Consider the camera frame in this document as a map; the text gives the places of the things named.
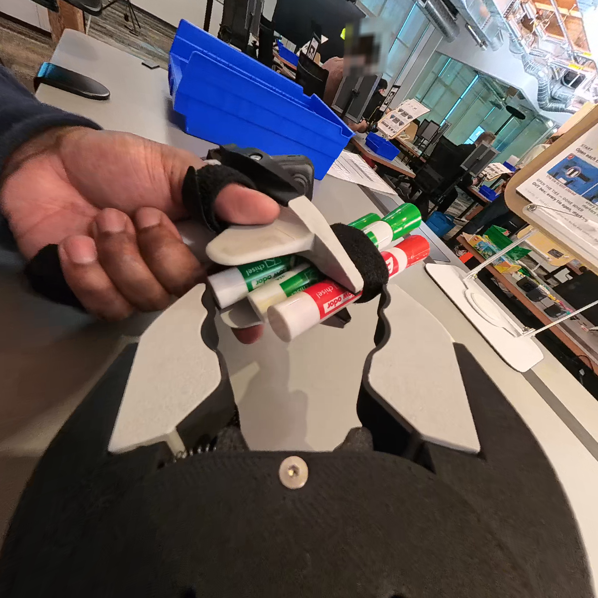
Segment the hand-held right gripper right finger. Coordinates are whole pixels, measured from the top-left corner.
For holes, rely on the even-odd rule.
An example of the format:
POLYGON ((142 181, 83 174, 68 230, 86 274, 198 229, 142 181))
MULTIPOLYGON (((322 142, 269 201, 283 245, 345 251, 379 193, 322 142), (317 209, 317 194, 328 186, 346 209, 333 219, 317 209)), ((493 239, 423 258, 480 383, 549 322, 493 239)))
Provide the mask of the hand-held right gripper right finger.
POLYGON ((416 443, 479 454, 453 339, 443 324, 399 286, 388 285, 374 342, 363 365, 362 396, 416 443))

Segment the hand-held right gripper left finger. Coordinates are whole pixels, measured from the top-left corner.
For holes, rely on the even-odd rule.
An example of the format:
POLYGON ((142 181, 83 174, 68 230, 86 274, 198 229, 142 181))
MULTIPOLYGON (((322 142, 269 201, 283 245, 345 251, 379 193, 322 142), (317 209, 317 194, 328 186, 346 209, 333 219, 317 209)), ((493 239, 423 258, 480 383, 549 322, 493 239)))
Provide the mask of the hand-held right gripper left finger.
POLYGON ((112 454, 166 443, 173 455, 207 452, 236 416, 217 309, 197 285, 139 337, 109 440, 112 454))

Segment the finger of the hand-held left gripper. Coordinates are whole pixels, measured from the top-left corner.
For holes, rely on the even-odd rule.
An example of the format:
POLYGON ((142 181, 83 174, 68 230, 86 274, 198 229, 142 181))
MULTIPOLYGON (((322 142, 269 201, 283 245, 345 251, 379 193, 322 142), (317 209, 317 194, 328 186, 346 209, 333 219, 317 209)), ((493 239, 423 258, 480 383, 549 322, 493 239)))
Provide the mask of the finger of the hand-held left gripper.
POLYGON ((243 298, 226 308, 220 309, 220 317, 223 323, 233 331, 267 324, 267 319, 262 320, 248 298, 243 298))
POLYGON ((352 293, 363 290, 363 277, 331 226, 305 196, 289 200, 266 225, 231 225, 206 246, 220 265, 243 265, 286 255, 306 258, 352 293))

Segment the green marker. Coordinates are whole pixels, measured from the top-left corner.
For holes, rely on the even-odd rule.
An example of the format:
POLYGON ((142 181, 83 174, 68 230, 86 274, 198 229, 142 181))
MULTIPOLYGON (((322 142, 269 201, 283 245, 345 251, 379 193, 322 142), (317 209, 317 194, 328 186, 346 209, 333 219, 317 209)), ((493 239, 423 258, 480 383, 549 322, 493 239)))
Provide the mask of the green marker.
MULTIPOLYGON (((379 250, 390 250, 403 242, 406 234, 418 227, 421 214, 414 205, 403 204, 383 218, 369 213, 349 226, 361 230, 379 250)), ((325 280, 315 266, 307 262, 297 263, 271 282, 265 282, 250 291, 248 300, 256 314, 265 320, 267 309, 296 293, 303 292, 314 284, 325 280)))
MULTIPOLYGON (((361 263, 358 262, 358 259, 367 250, 374 251, 373 248, 376 246, 361 230, 357 230, 349 225, 336 223, 332 225, 332 229, 349 256, 353 259, 357 269, 361 272, 365 283, 365 266, 361 265, 361 263)), ((209 281, 220 307, 226 308, 247 297, 250 291, 256 290, 258 286, 273 280, 273 278, 284 271, 295 267, 297 263, 302 263, 304 261, 307 262, 308 265, 315 266, 318 271, 325 276, 325 279, 331 278, 310 258, 304 258, 298 255, 287 255, 231 267, 210 276, 209 281)))

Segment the large blue plastic bin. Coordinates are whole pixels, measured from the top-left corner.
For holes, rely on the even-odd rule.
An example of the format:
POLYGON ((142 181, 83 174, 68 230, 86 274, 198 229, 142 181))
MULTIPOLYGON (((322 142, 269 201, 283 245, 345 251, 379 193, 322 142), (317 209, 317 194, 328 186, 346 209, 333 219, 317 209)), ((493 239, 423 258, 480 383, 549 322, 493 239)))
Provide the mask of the large blue plastic bin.
POLYGON ((278 89, 292 97, 300 97, 303 89, 294 81, 259 63, 254 58, 243 54, 235 47, 212 36, 189 21, 182 19, 177 28, 168 58, 168 87, 174 96, 191 55, 196 51, 207 53, 209 57, 237 68, 241 74, 278 89))
POLYGON ((188 135, 270 155, 303 155, 315 178, 328 173, 354 136, 317 95, 232 50, 230 60, 204 49, 170 52, 173 109, 188 135))

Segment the red marker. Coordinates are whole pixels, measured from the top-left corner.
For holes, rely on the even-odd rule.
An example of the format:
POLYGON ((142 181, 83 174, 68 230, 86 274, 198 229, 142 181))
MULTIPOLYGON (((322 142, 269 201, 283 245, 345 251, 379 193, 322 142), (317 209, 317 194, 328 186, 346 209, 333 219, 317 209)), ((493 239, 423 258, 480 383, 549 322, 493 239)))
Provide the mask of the red marker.
POLYGON ((428 258, 430 243, 421 235, 409 235, 379 257, 367 250, 358 262, 365 266, 363 290, 352 293, 330 279, 325 279, 285 301, 270 306, 267 318, 273 333, 290 342, 302 333, 340 313, 351 303, 366 303, 378 297, 388 281, 407 268, 428 258))

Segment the person's left forearm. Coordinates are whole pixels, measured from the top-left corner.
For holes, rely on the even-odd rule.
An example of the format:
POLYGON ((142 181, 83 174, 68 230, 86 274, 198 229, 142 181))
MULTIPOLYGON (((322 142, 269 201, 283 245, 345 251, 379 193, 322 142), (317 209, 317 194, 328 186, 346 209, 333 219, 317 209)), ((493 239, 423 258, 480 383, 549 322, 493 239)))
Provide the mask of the person's left forearm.
POLYGON ((56 156, 81 134, 101 130, 83 116, 40 102, 1 66, 1 185, 27 162, 56 156))

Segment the person's left hand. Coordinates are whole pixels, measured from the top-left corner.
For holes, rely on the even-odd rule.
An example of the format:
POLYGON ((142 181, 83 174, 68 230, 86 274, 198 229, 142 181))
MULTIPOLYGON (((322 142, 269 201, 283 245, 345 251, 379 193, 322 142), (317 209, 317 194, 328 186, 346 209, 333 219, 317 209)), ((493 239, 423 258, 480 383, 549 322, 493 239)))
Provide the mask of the person's left hand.
POLYGON ((69 288, 92 315, 165 310, 206 278, 179 235, 195 153, 120 131, 52 127, 12 143, 1 133, 1 213, 33 258, 58 246, 69 288))

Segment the printed paper sheet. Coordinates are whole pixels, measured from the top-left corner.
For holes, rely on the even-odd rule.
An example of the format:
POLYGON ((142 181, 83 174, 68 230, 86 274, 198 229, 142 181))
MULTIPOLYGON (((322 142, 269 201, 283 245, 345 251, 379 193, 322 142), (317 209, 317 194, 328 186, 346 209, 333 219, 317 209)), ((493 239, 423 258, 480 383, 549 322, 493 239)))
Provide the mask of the printed paper sheet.
POLYGON ((339 157, 329 168, 327 175, 348 183, 368 188, 387 195, 396 195, 396 191, 385 182, 359 155, 342 150, 339 157))

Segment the blue crate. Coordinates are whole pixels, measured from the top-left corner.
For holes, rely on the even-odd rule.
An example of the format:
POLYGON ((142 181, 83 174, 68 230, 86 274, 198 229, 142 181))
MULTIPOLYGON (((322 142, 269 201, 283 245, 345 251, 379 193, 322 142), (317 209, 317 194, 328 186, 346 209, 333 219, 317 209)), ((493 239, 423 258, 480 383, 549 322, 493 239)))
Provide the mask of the blue crate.
POLYGON ((436 236, 442 238, 454 228, 455 221, 452 215, 434 211, 426 220, 426 225, 436 236))

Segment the colourful cardboard box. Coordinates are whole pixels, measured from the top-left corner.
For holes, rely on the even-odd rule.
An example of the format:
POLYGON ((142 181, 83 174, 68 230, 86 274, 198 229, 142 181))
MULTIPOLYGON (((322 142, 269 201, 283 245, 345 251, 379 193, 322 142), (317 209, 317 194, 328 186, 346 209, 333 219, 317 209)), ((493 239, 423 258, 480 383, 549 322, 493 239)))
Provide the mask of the colourful cardboard box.
MULTIPOLYGON (((494 244, 486 235, 464 234, 462 237, 467 244, 471 246, 477 253, 483 256, 484 259, 492 258, 502 250, 502 248, 494 244)), ((498 258, 493 258, 490 265, 501 274, 514 274, 522 268, 519 259, 526 255, 526 252, 527 250, 516 246, 514 249, 509 250, 504 255, 498 258)))

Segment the small printed table sign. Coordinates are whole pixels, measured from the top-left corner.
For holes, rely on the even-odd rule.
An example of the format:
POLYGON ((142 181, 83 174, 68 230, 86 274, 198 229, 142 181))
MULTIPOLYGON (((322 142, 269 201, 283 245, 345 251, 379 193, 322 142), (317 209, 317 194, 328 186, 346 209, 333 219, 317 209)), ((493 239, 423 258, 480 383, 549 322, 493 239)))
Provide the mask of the small printed table sign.
POLYGON ((430 109, 415 99, 401 102, 388 111, 377 123, 377 132, 386 139, 393 139, 410 123, 429 113, 430 109))

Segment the black office chair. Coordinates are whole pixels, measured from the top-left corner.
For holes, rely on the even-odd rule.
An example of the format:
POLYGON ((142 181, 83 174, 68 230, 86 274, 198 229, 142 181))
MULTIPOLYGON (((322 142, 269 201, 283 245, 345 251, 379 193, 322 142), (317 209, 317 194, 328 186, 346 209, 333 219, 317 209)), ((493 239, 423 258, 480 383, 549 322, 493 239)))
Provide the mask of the black office chair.
POLYGON ((34 90, 41 85, 94 101, 108 101, 111 97, 109 89, 100 82, 50 62, 42 63, 34 77, 34 90))

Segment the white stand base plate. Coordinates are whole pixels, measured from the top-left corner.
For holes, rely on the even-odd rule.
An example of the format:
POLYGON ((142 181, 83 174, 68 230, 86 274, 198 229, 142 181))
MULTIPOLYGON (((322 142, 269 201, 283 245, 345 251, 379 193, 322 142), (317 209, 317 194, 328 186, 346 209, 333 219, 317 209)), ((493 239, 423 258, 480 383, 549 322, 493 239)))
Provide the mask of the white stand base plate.
POLYGON ((576 122, 549 149, 519 170, 505 188, 510 210, 532 229, 468 273, 452 265, 427 264, 425 271, 495 352, 524 373, 542 360, 532 338, 597 305, 597 301, 538 330, 517 325, 494 302, 477 275, 535 232, 553 239, 597 273, 597 107, 576 122))

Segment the silver air duct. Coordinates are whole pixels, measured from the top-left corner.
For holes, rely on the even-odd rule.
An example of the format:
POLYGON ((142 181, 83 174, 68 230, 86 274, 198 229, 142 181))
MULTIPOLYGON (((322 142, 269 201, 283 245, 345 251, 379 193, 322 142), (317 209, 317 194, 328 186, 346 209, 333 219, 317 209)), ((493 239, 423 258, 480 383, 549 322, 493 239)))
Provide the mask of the silver air duct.
POLYGON ((597 104, 597 1, 417 1, 438 52, 517 88, 543 114, 597 104))

